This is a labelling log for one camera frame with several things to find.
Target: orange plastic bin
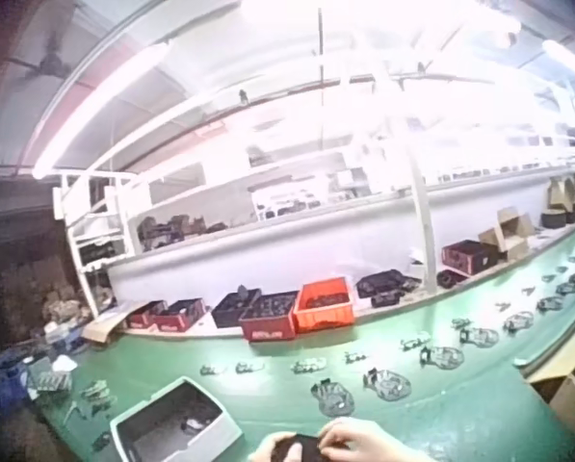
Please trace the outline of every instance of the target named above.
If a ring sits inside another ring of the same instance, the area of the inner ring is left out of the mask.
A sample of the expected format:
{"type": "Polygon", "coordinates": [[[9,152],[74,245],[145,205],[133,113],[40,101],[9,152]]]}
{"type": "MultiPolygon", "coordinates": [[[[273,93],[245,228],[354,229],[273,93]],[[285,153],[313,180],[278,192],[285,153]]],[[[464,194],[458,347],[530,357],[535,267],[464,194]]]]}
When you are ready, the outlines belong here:
{"type": "Polygon", "coordinates": [[[344,277],[335,277],[305,284],[302,287],[294,315],[300,333],[352,325],[355,318],[353,316],[353,300],[347,287],[347,280],[344,277]],[[346,295],[347,301],[319,308],[307,308],[309,300],[324,295],[338,294],[346,295]]]}

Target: black object in hand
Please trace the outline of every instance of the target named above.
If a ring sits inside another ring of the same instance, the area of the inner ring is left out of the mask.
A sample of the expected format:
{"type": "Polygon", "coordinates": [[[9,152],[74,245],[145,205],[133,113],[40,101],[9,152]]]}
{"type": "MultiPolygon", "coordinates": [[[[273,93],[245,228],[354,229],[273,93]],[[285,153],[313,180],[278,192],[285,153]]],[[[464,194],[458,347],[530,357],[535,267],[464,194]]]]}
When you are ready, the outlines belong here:
{"type": "MultiPolygon", "coordinates": [[[[302,445],[302,462],[329,462],[329,459],[321,454],[319,451],[319,440],[314,436],[300,435],[286,438],[276,444],[270,456],[270,462],[283,462],[287,457],[289,448],[295,443],[302,445]]],[[[347,446],[340,445],[337,448],[346,448],[347,446]]]]}

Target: black plastic bin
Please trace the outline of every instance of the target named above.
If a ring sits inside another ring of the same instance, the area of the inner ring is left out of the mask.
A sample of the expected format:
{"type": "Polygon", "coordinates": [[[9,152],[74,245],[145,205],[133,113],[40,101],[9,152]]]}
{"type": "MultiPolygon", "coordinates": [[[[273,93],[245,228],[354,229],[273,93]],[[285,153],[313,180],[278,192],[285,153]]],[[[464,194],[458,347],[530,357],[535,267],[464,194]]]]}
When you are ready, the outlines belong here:
{"type": "Polygon", "coordinates": [[[228,294],[221,300],[221,303],[212,310],[214,323],[219,329],[239,326],[240,317],[252,306],[259,296],[261,296],[260,289],[249,290],[246,300],[241,300],[237,292],[228,294]]]}

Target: fluorescent light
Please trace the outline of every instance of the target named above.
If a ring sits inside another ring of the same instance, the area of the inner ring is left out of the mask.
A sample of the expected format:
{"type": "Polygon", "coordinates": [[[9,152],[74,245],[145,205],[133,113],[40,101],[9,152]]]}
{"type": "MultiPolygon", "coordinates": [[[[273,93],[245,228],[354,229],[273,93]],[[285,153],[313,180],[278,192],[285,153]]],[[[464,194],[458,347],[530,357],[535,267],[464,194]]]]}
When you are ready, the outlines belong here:
{"type": "Polygon", "coordinates": [[[146,74],[152,67],[165,58],[170,50],[167,43],[157,43],[142,50],[128,60],[94,90],[66,120],[58,133],[51,139],[41,153],[33,176],[44,177],[56,162],[63,156],[75,137],[84,129],[91,119],[109,103],[114,96],[121,93],[146,74]]]}
{"type": "Polygon", "coordinates": [[[553,60],[558,61],[575,72],[575,54],[554,40],[544,41],[542,47],[553,60]]]}
{"type": "Polygon", "coordinates": [[[469,3],[472,8],[469,21],[480,30],[518,34],[522,29],[520,21],[509,14],[492,10],[484,5],[475,4],[471,0],[469,0],[469,3]]]}

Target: blue bin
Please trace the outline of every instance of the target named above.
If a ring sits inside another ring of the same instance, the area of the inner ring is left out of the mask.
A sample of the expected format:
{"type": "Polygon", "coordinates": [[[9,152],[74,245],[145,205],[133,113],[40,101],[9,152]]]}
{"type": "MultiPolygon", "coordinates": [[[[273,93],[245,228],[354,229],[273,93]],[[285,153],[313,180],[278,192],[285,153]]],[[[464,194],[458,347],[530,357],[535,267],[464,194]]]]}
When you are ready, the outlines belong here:
{"type": "Polygon", "coordinates": [[[18,409],[28,396],[20,381],[25,371],[19,350],[9,348],[0,353],[0,418],[18,409]]]}

